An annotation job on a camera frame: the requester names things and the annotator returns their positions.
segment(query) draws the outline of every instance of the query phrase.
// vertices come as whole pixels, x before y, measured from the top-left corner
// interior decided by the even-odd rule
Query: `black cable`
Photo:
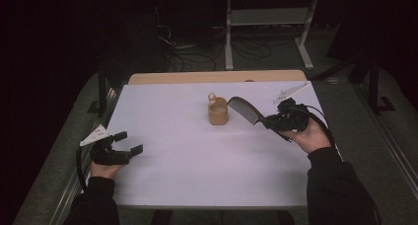
[[[257,46],[253,47],[253,46],[250,45],[250,43],[257,44]],[[262,56],[263,58],[271,56],[271,48],[268,47],[265,44],[259,44],[259,43],[255,42],[254,40],[253,41],[242,41],[242,44],[248,50],[258,50],[260,52],[260,56]],[[263,48],[265,48],[267,50],[267,53],[264,53],[262,51]]]
[[[331,144],[331,147],[336,148],[335,146],[335,139],[332,135],[331,130],[323,123],[322,120],[320,120],[316,114],[309,112],[308,116],[312,118],[314,121],[316,121],[317,124],[322,128],[323,132],[325,133],[326,137],[329,140],[329,143]]]
[[[172,63],[171,58],[169,58],[169,62],[170,62],[170,66],[173,68],[173,72],[177,72],[177,63],[175,62],[175,58],[174,58],[174,63]]]
[[[244,40],[241,40],[241,43],[243,45],[245,45],[245,47],[249,50],[255,50],[255,49],[260,49],[264,46],[266,46],[267,41],[263,41],[262,43],[258,43],[255,40],[252,40],[248,37],[244,37]]]
[[[307,108],[311,108],[311,109],[313,109],[313,110],[316,110],[318,113],[320,113],[320,114],[322,115],[323,119],[325,120],[325,122],[326,122],[326,126],[328,127],[328,129],[331,129],[331,128],[329,127],[328,120],[326,119],[325,115],[324,115],[324,114],[323,114],[320,110],[318,110],[317,108],[314,108],[314,107],[312,107],[312,106],[307,106]]]
[[[224,50],[224,46],[222,45],[222,47],[219,48],[219,50],[217,51],[217,53],[215,54],[214,57],[211,57],[210,55],[202,54],[202,53],[208,52],[208,50],[205,49],[205,48],[198,49],[200,47],[205,47],[205,45],[197,45],[197,46],[194,46],[194,47],[191,47],[191,48],[186,48],[186,49],[176,49],[172,53],[172,56],[174,57],[174,60],[176,58],[178,58],[182,62],[183,67],[185,65],[190,66],[190,71],[192,71],[193,69],[192,69],[191,65],[189,63],[185,63],[185,61],[192,62],[192,63],[212,62],[213,63],[213,71],[215,71],[216,67],[217,67],[216,59],[218,59],[219,56],[221,55],[222,51]],[[187,56],[203,57],[204,60],[191,59],[191,58],[187,58]]]
[[[84,178],[84,173],[82,171],[82,165],[81,165],[81,147],[78,147],[77,153],[76,153],[76,159],[77,159],[77,176],[80,182],[80,186],[83,191],[86,191],[87,185]]]
[[[377,220],[379,225],[382,225],[381,212],[379,211],[378,206],[376,205],[375,201],[372,199],[371,196],[370,196],[370,200],[372,201],[373,208],[374,208],[375,213],[376,213],[376,220]]]
[[[286,41],[283,41],[283,42],[280,42],[280,43],[277,43],[277,44],[267,44],[267,46],[271,46],[271,47],[273,47],[273,46],[281,46],[281,45],[287,44],[288,42],[289,42],[289,40],[286,40]]]
[[[184,71],[184,67],[185,67],[186,65],[190,66],[190,71],[192,71],[192,70],[193,70],[190,64],[188,64],[188,63],[185,63],[185,62],[184,62],[183,58],[181,58],[180,56],[178,56],[178,55],[176,55],[176,54],[172,54],[172,56],[174,57],[174,63],[175,63],[175,59],[176,59],[176,58],[177,58],[177,59],[179,59],[179,60],[181,61],[181,68],[180,68],[179,72],[183,72],[183,71]]]
[[[243,49],[237,47],[235,44],[232,44],[232,43],[231,43],[231,47],[242,58],[245,58],[245,59],[248,59],[248,60],[261,60],[261,59],[264,58],[264,56],[262,56],[262,55],[261,56],[260,55],[256,55],[256,54],[251,53],[249,51],[243,50]]]
[[[233,48],[237,48],[239,51],[241,51],[241,52],[243,52],[243,53],[245,53],[245,54],[248,54],[248,55],[251,55],[251,56],[254,56],[254,57],[258,57],[259,59],[262,59],[262,58],[264,58],[264,57],[266,57],[266,55],[262,52],[262,50],[261,50],[261,47],[259,46],[259,47],[257,47],[257,48],[255,48],[255,47],[253,47],[253,46],[251,46],[251,45],[249,45],[248,44],[248,42],[249,41],[247,41],[247,42],[245,42],[245,41],[243,41],[243,40],[241,40],[240,41],[240,43],[244,46],[244,48],[245,48],[245,50],[244,49],[242,49],[242,48],[240,48],[240,47],[238,47],[236,44],[234,44],[233,45]]]
[[[83,175],[86,175],[87,171],[90,169],[91,164],[92,164],[92,160],[90,160],[89,163],[84,168]]]
[[[205,44],[193,44],[193,45],[187,45],[187,46],[176,46],[174,47],[174,51],[175,52],[183,52],[183,51],[190,51],[191,49],[198,49],[198,48],[202,48],[200,51],[195,52],[197,54],[199,53],[203,53],[206,52],[207,50],[205,49],[206,47],[208,47]]]

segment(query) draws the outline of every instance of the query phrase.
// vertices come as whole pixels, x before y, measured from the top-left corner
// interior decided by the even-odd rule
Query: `hairbrush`
[[[228,101],[228,106],[235,110],[237,113],[242,115],[246,120],[248,120],[252,125],[255,125],[258,122],[261,122],[266,128],[273,130],[275,133],[280,135],[287,141],[291,141],[290,138],[284,136],[283,134],[279,133],[274,126],[274,120],[272,117],[276,115],[271,115],[268,117],[264,117],[262,113],[255,108],[251,103],[241,97],[232,97]]]

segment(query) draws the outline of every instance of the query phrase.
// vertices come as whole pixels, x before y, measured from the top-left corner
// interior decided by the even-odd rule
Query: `dark background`
[[[169,61],[165,44],[157,39],[154,1],[0,2],[1,118],[6,124],[0,154],[0,223],[10,224],[98,63],[117,87],[135,72],[164,72]],[[174,24],[206,14],[210,19],[191,24],[190,34],[205,34],[193,40],[210,43],[222,4],[178,5],[166,0],[157,6],[171,11],[160,18]],[[418,0],[320,0],[314,23],[342,21],[329,55],[345,59],[360,46],[370,46],[417,108],[417,4]],[[190,11],[186,17],[181,15],[184,9]],[[360,79],[367,72],[367,66],[363,68]]]

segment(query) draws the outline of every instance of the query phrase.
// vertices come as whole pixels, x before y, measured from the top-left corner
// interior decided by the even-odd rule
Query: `gray floor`
[[[314,76],[338,63],[337,60],[326,57],[334,32],[335,28],[313,28],[310,32],[306,46],[313,60],[312,71],[306,71],[303,67],[293,40],[282,37],[272,38],[268,42],[258,38],[234,41],[235,69],[301,69],[308,77]],[[201,49],[182,50],[180,57],[183,60],[177,58],[175,68],[170,71],[179,71],[181,67],[188,71],[223,71],[225,56],[222,48],[220,44],[203,52]],[[392,101],[396,111],[383,112],[381,116],[376,116],[365,102],[368,82],[353,86],[347,82],[349,72],[348,67],[326,81],[313,83],[341,154],[344,160],[354,165],[359,178],[375,199],[383,224],[418,224],[418,202],[411,189],[414,185],[410,183],[414,181],[406,180],[408,174],[400,170],[405,167],[405,162],[409,163],[409,168],[418,168],[418,152],[415,147],[418,144],[417,112],[402,96],[396,82],[382,71],[380,94]],[[97,76],[92,76],[63,125],[15,224],[56,224],[65,217],[66,211],[56,208],[71,202],[72,196],[68,195],[68,190],[72,188],[67,185],[74,176],[74,154],[78,142],[95,124],[103,121],[95,114],[87,113],[90,103],[97,99]],[[403,153],[404,159],[400,160],[401,163],[395,160],[397,157],[393,156],[393,152],[397,152],[397,156],[402,156]],[[291,212],[298,225],[308,224],[305,209]],[[148,225],[151,223],[153,210],[120,207],[119,214],[121,224]]]

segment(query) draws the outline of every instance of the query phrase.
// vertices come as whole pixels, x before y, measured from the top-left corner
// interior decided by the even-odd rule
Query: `white paper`
[[[238,96],[263,115],[276,114],[278,91],[305,81],[127,85],[107,130],[127,131],[113,149],[144,144],[116,177],[114,199],[145,207],[306,206],[311,164],[296,144],[229,108],[211,125],[208,94]],[[321,110],[312,85],[294,96]]]

